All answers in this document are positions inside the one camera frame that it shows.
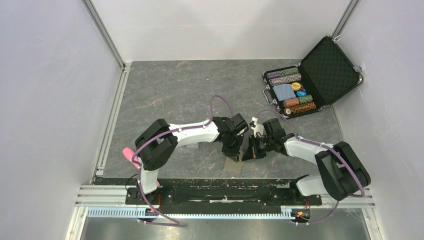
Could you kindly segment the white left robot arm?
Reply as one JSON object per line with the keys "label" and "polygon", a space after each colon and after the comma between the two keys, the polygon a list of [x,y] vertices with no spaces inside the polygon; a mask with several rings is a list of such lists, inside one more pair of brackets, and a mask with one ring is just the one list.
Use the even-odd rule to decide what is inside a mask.
{"label": "white left robot arm", "polygon": [[243,135],[248,129],[248,123],[240,114],[232,117],[212,116],[189,124],[171,124],[163,118],[156,120],[136,139],[136,150],[128,156],[128,160],[139,170],[137,183],[140,189],[137,196],[145,204],[156,200],[159,170],[179,147],[218,142],[226,157],[238,160]]}

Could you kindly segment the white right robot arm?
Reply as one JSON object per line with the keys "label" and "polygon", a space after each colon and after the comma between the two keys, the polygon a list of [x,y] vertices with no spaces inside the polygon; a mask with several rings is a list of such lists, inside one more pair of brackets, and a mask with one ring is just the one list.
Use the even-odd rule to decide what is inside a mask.
{"label": "white right robot arm", "polygon": [[320,143],[286,133],[277,118],[259,124],[253,117],[249,125],[253,135],[248,138],[244,161],[263,159],[269,152],[276,152],[317,166],[317,175],[306,174],[290,184],[288,196],[295,204],[313,195],[329,195],[336,201],[361,197],[371,184],[368,171],[347,142]]}

